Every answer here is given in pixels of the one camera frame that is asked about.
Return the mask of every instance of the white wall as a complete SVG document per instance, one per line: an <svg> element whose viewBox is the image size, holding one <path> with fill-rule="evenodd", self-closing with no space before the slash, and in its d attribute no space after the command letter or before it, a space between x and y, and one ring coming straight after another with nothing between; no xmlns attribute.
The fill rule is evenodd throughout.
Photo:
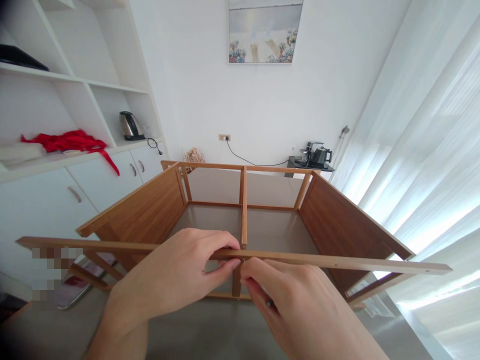
<svg viewBox="0 0 480 360"><path fill-rule="evenodd" d="M130 3L170 158L260 165L355 127L410 0L305 0L292 65L229 65L227 0Z"/></svg>

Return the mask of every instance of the cabinet door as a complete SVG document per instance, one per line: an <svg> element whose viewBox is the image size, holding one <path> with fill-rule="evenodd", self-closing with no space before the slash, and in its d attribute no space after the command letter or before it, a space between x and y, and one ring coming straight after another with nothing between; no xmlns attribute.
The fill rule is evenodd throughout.
<svg viewBox="0 0 480 360"><path fill-rule="evenodd" d="M162 169L162 160L168 160L167 155L165 154L164 144L162 142L158 143L158 148L163 155L159 155L159 152L156 148L151 148L150 146L137 147L130 150L137 169L140 172L141 179L143 183L146 183L150 179L153 179L158 174L160 174Z"/></svg>
<svg viewBox="0 0 480 360"><path fill-rule="evenodd" d="M32 252L15 240L79 239L75 229L98 214L65 168L0 184L0 204L0 271L29 286Z"/></svg>
<svg viewBox="0 0 480 360"><path fill-rule="evenodd" d="M120 171L120 176L103 157L67 167L99 212L108 209L143 184L130 151L110 157Z"/></svg>

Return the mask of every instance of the wooden frame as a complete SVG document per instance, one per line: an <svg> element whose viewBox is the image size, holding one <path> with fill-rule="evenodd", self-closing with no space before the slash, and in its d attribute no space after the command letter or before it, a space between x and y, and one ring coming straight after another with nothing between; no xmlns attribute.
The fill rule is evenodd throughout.
<svg viewBox="0 0 480 360"><path fill-rule="evenodd" d="M102 241L23 237L18 243L28 248L83 248L92 261L119 280L121 274L108 264L99 263L96 252L112 253L124 269L130 271L168 238L189 205L204 205L241 208L241 250L221 249L212 255L212 260L239 258L244 262L251 257L258 257L328 269L335 287L351 306L357 306L416 274L441 275L452 270L444 264L408 262L415 254L325 181L317 170L169 160L163 160L161 164L164 171L160 175L77 229L83 237L96 233ZM194 200L187 168L239 171L238 203ZM292 207L248 204L248 171L305 174L305 177ZM297 212L319 255L247 250L248 209ZM404 261L386 260L394 253ZM231 294L212 293L211 297L249 299L249 296L241 294L241 266L233 272ZM75 267L73 271L100 289L111 288L103 281L98 282L85 273L80 274ZM349 295L352 288L371 271L388 271L391 274Z"/></svg>
<svg viewBox="0 0 480 360"><path fill-rule="evenodd" d="M65 238L52 238L52 237L32 237L24 236L17 240L17 243L28 249L47 248L70 248L70 249L83 249L83 251L89 255L89 258L99 266L105 269L109 274L117 272L116 269L108 264L101 264L97 262L96 257L90 257L91 254L96 253L112 253L112 254L129 254L146 256L155 250L159 244L153 243L135 243L135 242L120 242L120 241L94 241L94 240L75 240ZM50 258L55 255L54 251L41 251L40 257ZM345 270L362 270L362 271L392 271L392 274L378 280L369 286L365 287L361 291L355 293L347 302L351 306L356 306L363 300L368 299L370 296L375 295L391 285L398 284L400 281L406 280L414 275L443 275L452 269L445 264L437 263L425 263L425 262L409 262L409 261L394 261L394 260L379 260L379 259L366 259L366 258L354 258L344 256L326 256L326 255L311 255L311 254L294 254L283 252L270 252L270 251L252 251L252 250L233 250L233 249L219 249L215 251L210 260L229 260L233 258L241 259L242 262L250 258L259 258L262 260L269 259L275 260L287 264L308 264L318 266L320 268L327 269L345 269ZM74 275L84 279L93 286L101 290L110 290L111 285L108 285L101 279L93 276L88 271L82 269L76 264L73 264L69 271ZM249 297L245 294L235 294L232 291L232 295L227 293L214 292L209 294L213 298L219 299L238 299L248 300Z"/></svg>

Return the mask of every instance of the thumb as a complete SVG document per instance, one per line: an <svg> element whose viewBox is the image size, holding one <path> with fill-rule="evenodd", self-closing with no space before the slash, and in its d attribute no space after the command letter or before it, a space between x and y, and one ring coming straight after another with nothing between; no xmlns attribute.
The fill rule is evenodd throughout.
<svg viewBox="0 0 480 360"><path fill-rule="evenodd" d="M219 287L226 282L234 269L240 265L242 261L237 258L233 258L225 262L221 267L209 272L206 276L211 290Z"/></svg>

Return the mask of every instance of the electrical cord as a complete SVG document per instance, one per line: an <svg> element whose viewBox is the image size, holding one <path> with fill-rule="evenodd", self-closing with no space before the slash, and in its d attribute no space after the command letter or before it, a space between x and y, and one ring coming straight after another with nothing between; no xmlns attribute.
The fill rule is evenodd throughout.
<svg viewBox="0 0 480 360"><path fill-rule="evenodd" d="M150 140L153 140L153 142L155 143L155 146L152 146L150 145ZM159 149L159 143L152 137L147 137L147 140L146 140L146 143L148 144L149 147L151 147L152 149L157 149L158 150L158 155L163 155L164 153L160 151Z"/></svg>
<svg viewBox="0 0 480 360"><path fill-rule="evenodd" d="M230 147L230 144L229 144L229 137L228 137L228 136L226 137L226 144L228 145L228 148L230 149L230 151L231 151L231 153L232 153L233 155L235 155L237 158L240 158L240 159L242 159L242 160L246 161L247 163L252 164L252 165L254 165L254 166L277 166L277 165L285 164L285 163L288 161L288 160L285 160L284 162L281 162L281 163L279 163L279 164L273 164L273 165L256 165L256 164L254 164L253 162L250 162L250 161L244 159L243 157L238 156L236 153L234 153L234 152L232 151L232 148Z"/></svg>

